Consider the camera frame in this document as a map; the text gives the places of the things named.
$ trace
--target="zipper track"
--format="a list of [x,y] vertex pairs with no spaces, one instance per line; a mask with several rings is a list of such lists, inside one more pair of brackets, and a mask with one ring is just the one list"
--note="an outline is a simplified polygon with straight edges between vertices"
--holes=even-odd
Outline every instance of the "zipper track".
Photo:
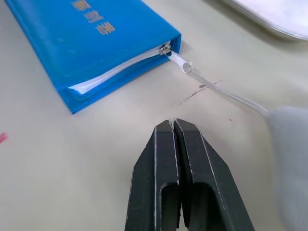
[[160,49],[163,45],[166,44],[170,44],[170,41],[167,43],[164,43],[160,46],[157,46],[153,49],[150,49],[149,51],[146,51],[140,55],[137,55],[136,57],[129,59],[125,62],[123,62],[122,64],[112,68],[111,70],[105,72],[104,74],[97,76],[93,79],[87,80],[85,82],[73,85],[71,87],[69,87],[69,89],[73,89],[75,91],[77,91],[80,95],[83,95],[87,92],[89,92],[90,90],[92,90],[93,88],[99,86],[100,84],[104,83],[105,81],[109,80],[110,78],[112,78],[113,76],[117,75],[118,73],[120,73],[121,71],[125,70],[126,68],[151,57],[160,55]]

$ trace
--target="white table surface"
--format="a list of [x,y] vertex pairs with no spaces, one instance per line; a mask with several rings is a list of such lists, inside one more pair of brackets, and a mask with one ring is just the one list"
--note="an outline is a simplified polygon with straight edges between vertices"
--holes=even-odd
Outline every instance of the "white table surface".
[[[307,106],[308,45],[213,2],[146,0],[209,80],[269,109]],[[70,115],[0,0],[0,230],[124,230],[132,168],[154,126],[174,118],[197,125],[229,165],[256,231],[282,230],[263,118],[199,85],[168,62]]]

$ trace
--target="gray cloth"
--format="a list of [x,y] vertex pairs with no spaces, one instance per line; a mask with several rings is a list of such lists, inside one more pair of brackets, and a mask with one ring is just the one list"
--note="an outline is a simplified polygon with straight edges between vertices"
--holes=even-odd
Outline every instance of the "gray cloth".
[[308,110],[270,111],[267,123],[275,151],[275,197],[288,231],[308,230]]

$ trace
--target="dark stain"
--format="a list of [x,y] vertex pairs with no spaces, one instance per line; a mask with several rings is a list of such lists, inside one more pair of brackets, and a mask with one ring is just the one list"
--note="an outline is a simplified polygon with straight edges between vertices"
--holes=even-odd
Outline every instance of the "dark stain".
[[196,94],[198,94],[198,93],[204,91],[205,89],[208,89],[208,87],[207,87],[205,84],[200,85],[199,88],[201,88],[201,89],[198,90],[198,91],[196,91],[194,94],[190,95],[189,97],[187,97],[187,99],[184,100],[183,102],[181,102],[180,105],[182,105],[183,103],[187,102],[191,97],[195,96]]

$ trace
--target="red mark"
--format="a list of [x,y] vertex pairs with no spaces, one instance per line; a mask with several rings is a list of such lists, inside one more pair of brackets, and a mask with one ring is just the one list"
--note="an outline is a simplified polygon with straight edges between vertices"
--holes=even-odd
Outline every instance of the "red mark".
[[1,133],[0,134],[0,143],[4,142],[5,140],[7,140],[9,137],[7,136],[7,134],[4,132],[4,133]]

